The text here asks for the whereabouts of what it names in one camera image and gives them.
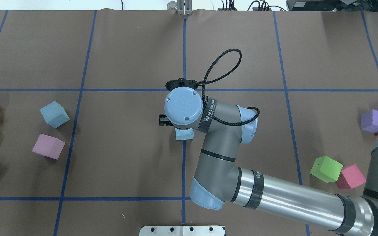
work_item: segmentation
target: pink cube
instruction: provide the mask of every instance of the pink cube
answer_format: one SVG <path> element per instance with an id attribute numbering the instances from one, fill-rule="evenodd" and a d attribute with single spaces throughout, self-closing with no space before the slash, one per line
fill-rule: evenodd
<path id="1" fill-rule="evenodd" d="M 364 178 L 360 169 L 358 169 L 358 166 L 353 164 L 352 166 L 342 168 L 336 184 L 338 185 L 339 189 L 353 189 L 365 182 L 366 178 Z"/>
<path id="2" fill-rule="evenodd" d="M 40 134 L 34 145 L 33 152 L 58 160 L 65 142 L 57 138 Z"/>

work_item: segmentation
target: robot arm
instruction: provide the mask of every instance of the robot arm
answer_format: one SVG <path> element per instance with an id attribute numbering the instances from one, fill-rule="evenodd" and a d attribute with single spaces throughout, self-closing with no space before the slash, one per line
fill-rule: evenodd
<path id="1" fill-rule="evenodd" d="M 363 197 L 345 197 L 293 184 L 235 166 L 240 143 L 253 139 L 258 114 L 213 97 L 202 99 L 194 88 L 180 84 L 165 99 L 165 113 L 173 126 L 206 133 L 190 191 L 194 203 L 219 210 L 225 202 L 232 202 L 340 235 L 378 235 L 378 143 Z M 243 122 L 252 117 L 255 120 Z"/>

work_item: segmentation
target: black cable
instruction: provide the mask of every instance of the black cable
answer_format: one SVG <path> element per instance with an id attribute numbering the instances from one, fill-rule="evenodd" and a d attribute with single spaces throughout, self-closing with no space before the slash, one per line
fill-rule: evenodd
<path id="1" fill-rule="evenodd" d="M 278 7 L 278 8 L 281 8 L 283 11 L 286 11 L 284 8 L 280 7 L 280 6 L 275 6 L 275 5 L 272 5 L 272 6 L 268 6 L 268 8 L 270 7 Z"/>
<path id="2" fill-rule="evenodd" d="M 208 81 L 208 82 L 207 82 L 208 75 L 210 74 L 210 72 L 211 72 L 211 70 L 213 69 L 213 67 L 215 66 L 215 64 L 216 64 L 216 63 L 217 63 L 217 62 L 218 62 L 218 61 L 219 61 L 219 60 L 220 60 L 225 54 L 227 54 L 227 53 L 229 53 L 229 52 L 237 52 L 237 53 L 239 54 L 239 61 L 237 61 L 236 65 L 235 65 L 235 66 L 234 66 L 229 72 L 227 72 L 225 75 L 223 75 L 223 76 L 221 76 L 221 77 L 219 77 L 219 78 L 216 78 L 216 79 L 214 79 L 214 80 L 212 80 L 212 81 Z M 229 50 L 223 52 L 221 55 L 219 55 L 219 56 L 213 61 L 213 63 L 211 64 L 211 66 L 208 68 L 207 73 L 205 74 L 205 77 L 204 77 L 204 81 L 202 81 L 202 102 L 203 102 L 203 104 L 204 104 L 204 107 L 206 107 L 206 105 L 207 105 L 207 102 L 206 102 L 206 100 L 205 100 L 205 86 L 208 85 L 208 84 L 214 83 L 214 82 L 216 82 L 216 81 L 218 81 L 218 80 L 220 80 L 220 79 L 222 79 L 222 78 L 228 76 L 229 74 L 231 74 L 231 73 L 232 73 L 232 72 L 233 72 L 233 71 L 239 66 L 240 62 L 242 61 L 242 54 L 241 54 L 241 53 L 242 53 L 242 52 L 241 52 L 240 50 L 238 50 L 238 49 L 229 49 Z M 249 120 L 247 120 L 247 121 L 231 123 L 231 122 L 227 122 L 227 121 L 220 120 L 220 119 L 218 119 L 218 118 L 215 117 L 215 116 L 213 116 L 213 119 L 216 120 L 216 121 L 219 122 L 219 123 L 222 123 L 222 124 L 225 124 L 225 125 L 228 125 L 228 126 L 242 126 L 242 125 L 246 125 L 246 124 L 248 124 L 248 123 L 254 121 L 256 118 L 258 118 L 259 113 L 260 113 L 260 112 L 259 112 L 259 109 L 256 108 L 256 107 L 248 107 L 247 109 L 254 109 L 254 110 L 256 111 L 256 114 L 255 114 L 252 118 L 250 118 Z"/>
<path id="3" fill-rule="evenodd" d="M 247 11 L 249 11 L 250 10 L 250 7 L 253 5 L 253 3 L 258 3 L 258 8 L 259 7 L 261 7 L 261 2 L 259 2 L 258 0 L 255 0 L 255 1 L 253 1 L 251 4 L 250 4 L 250 6 L 249 6 L 249 8 L 247 9 Z"/>

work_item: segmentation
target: purple cube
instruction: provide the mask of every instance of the purple cube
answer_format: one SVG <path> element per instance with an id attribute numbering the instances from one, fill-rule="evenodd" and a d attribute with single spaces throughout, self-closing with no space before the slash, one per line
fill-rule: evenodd
<path id="1" fill-rule="evenodd" d="M 361 130 L 378 133 L 378 110 L 374 109 L 361 116 Z"/>
<path id="2" fill-rule="evenodd" d="M 34 145 L 33 152 L 58 160 L 64 145 L 64 141 L 40 134 L 36 144 Z"/>

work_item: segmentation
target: white label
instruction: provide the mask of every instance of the white label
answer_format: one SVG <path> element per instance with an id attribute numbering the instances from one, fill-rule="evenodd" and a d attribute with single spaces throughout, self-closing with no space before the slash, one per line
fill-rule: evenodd
<path id="1" fill-rule="evenodd" d="M 304 5 L 306 5 L 306 2 L 296 2 L 296 3 L 294 4 L 294 7 L 295 7 L 295 8 L 301 8 L 301 7 L 303 7 Z"/>

